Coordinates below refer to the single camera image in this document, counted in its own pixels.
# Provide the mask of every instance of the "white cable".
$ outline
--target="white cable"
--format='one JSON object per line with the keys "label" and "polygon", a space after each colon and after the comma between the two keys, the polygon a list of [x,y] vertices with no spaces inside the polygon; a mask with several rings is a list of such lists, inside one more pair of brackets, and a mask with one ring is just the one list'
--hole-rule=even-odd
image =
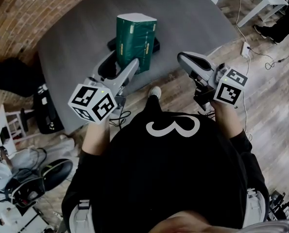
{"label": "white cable", "polygon": [[[241,33],[241,35],[244,37],[245,42],[247,42],[247,39],[246,39],[245,35],[241,32],[241,30],[239,29],[239,26],[237,25],[238,19],[239,19],[239,14],[240,14],[240,8],[241,8],[241,0],[239,1],[239,9],[238,9],[238,15],[237,15],[237,20],[236,20],[236,27],[237,27],[238,31]],[[251,64],[251,57],[250,57],[249,54],[248,54],[248,57],[249,57],[249,62],[248,62],[248,68],[247,68],[246,76],[248,76],[249,68],[250,68],[250,64]],[[246,109],[246,101],[245,100],[246,100],[245,91],[243,91],[243,107],[245,109],[245,117],[246,117],[246,119],[245,119],[245,132],[246,132],[246,136],[248,137],[248,140],[252,141],[253,140],[253,135],[250,132],[247,132],[247,130],[248,130],[248,112],[247,112],[247,109]]]}

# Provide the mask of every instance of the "green box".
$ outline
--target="green box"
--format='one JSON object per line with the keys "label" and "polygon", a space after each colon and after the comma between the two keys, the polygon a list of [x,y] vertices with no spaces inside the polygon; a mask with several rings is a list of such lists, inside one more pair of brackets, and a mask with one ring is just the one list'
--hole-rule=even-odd
{"label": "green box", "polygon": [[139,59],[137,74],[150,69],[157,20],[140,13],[117,16],[117,62],[125,68],[135,58]]}

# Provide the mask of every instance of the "gray tabletop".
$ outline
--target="gray tabletop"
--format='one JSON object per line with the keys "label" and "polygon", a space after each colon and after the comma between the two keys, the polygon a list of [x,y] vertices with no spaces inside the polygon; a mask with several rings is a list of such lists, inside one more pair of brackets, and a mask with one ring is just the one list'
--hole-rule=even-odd
{"label": "gray tabletop", "polygon": [[135,76],[125,88],[128,95],[179,67],[181,51],[206,54],[238,37],[211,0],[84,0],[64,15],[38,44],[42,69],[52,100],[71,133],[86,121],[67,105],[78,83],[110,51],[116,36],[116,16],[143,13],[157,19],[161,49],[153,54],[150,70]]}

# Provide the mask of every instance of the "brick wall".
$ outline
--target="brick wall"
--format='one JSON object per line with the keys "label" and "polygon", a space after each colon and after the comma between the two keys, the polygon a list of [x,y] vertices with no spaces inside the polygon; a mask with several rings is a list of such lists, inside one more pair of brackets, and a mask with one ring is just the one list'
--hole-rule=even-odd
{"label": "brick wall", "polygon": [[[44,33],[81,0],[0,0],[0,60],[18,57],[31,65]],[[31,108],[31,98],[0,91],[5,108]]]}

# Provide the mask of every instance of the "power strip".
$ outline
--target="power strip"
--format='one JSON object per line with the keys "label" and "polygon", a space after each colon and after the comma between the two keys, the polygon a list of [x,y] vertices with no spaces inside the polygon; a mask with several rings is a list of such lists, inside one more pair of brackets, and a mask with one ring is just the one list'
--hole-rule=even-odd
{"label": "power strip", "polygon": [[241,55],[246,59],[249,59],[249,47],[250,45],[247,42],[244,42],[242,45]]}

